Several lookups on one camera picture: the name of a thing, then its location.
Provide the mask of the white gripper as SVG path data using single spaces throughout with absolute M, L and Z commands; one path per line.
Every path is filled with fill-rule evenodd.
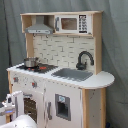
M 6 96 L 6 100 L 0 102 L 0 116 L 13 114 L 14 118 L 24 114 L 23 92 L 15 91 Z

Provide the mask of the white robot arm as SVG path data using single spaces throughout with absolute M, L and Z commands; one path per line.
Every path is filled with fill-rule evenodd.
M 24 114 L 23 92 L 15 91 L 0 102 L 0 128 L 37 128 L 36 122 Z

